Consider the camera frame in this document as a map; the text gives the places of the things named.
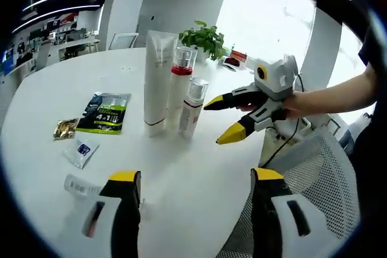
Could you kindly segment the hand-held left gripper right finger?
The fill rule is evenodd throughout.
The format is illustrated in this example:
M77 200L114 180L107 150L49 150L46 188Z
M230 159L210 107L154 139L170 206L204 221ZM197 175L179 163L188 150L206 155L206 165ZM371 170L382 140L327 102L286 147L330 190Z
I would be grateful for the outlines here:
M322 257L333 243L325 215L270 169L251 170L253 257Z

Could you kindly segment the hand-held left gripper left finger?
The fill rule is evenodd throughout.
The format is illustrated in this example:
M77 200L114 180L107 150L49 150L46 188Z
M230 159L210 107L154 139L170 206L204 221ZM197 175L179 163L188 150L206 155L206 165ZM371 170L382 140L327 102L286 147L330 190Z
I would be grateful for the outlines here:
M82 234L100 257L138 257L141 171L113 173L82 225Z

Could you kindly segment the person's right hand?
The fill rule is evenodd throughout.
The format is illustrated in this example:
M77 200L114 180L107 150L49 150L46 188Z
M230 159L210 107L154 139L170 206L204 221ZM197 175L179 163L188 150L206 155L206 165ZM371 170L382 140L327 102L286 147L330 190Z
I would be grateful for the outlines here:
M284 101L287 119L298 119L308 114L307 95L304 92L295 91Z

